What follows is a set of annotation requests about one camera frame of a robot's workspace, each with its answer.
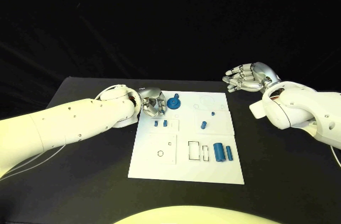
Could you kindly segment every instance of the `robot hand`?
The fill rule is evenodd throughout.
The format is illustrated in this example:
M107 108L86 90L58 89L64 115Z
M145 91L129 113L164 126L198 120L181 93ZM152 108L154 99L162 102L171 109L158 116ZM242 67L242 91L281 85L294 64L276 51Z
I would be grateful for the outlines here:
M240 65L229 70L226 75L223 81L230 84L227 86L230 93L237 90L246 90L249 92L262 91L263 93L266 89L281 82L275 71L263 63Z
M167 110L167 98L159 88L142 88L138 93L142 97L142 109L143 112L151 116L156 117L165 114Z

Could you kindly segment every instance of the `white cable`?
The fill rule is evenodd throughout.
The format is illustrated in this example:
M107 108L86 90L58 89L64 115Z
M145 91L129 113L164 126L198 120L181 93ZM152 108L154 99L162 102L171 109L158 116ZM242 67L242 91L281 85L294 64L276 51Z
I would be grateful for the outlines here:
M31 170L32 168L38 167L41 164L44 164L44 163L60 153L60 151L63 150L63 148L64 148L65 146L67 146L67 144L65 144L65 145L61 147L61 149L50 156L50 158L48 158L47 160L44 160L41 163L38 163L34 167L31 167L31 168L22 170L22 171L16 172L15 174L6 176L5 178L0 179L0 181L3 181L5 179L8 179L9 177L18 175L19 173L22 173L22 172Z
M41 157L41 156L44 155L44 153L45 153L45 152L42 152L41 154L38 154L38 155L37 155L26 163L23 163L19 167L10 169L10 170L5 173L5 175L6 175L8 173L10 173L12 171L15 171L16 169L22 168L23 166L26 166L35 159L38 159L38 157Z
M116 87L116 85L112 85L112 86L96 96L94 99L99 99L99 97L102 96L102 94L103 94L107 90L110 90L113 87Z
M340 164L340 167L341 167L341 163L340 163L340 160L338 160L338 157L337 157L337 154L336 154L336 151L334 151L334 147L333 147L333 146L331 146L331 150L333 150L333 154L334 154L336 160L337 160L337 162L338 162L338 164Z

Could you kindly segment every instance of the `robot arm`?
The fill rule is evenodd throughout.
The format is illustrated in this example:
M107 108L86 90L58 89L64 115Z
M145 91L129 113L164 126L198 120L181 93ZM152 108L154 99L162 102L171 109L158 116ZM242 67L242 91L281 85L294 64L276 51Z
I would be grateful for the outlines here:
M89 139L110 128L136 123L142 108L149 116L165 113L161 89L148 88L136 92L126 85L116 85L96 99L83 99L2 120L0 177L34 155Z
M250 105L258 119L266 116L279 129L299 128L318 141L341 149L340 93L317 92L302 84L282 82L263 63L242 65L226 74L234 74L223 78L230 92L263 93L262 100Z

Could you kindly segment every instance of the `black tabletop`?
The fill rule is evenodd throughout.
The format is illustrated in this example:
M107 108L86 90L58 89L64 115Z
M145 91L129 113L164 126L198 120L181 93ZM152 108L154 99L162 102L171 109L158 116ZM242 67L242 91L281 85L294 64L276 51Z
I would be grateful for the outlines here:
M50 107L94 98L116 84L227 92L223 82L70 77ZM260 100L260 93L226 96L245 185L128 178L133 124L67 145L47 163L0 182L0 217L28 223L109 224L149 209L200 205L281 223L341 223L341 169L330 146L304 130L279 130L266 118L255 119L249 105Z

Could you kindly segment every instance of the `blue object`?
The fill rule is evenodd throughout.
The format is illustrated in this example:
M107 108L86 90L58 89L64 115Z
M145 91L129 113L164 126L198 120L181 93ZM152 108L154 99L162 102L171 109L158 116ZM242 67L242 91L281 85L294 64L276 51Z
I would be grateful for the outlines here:
M207 122L206 122L206 121L203 121L203 124L201 124L201 129L206 129L206 127L207 127Z
M174 97L168 100L169 109L178 109L181 106L180 94L175 94Z
M216 143L213 147L214 147L216 161L226 161L226 153L224 153L223 144Z
M229 161L233 161L233 153L232 153L232 147L230 146L226 146L226 151L227 151Z

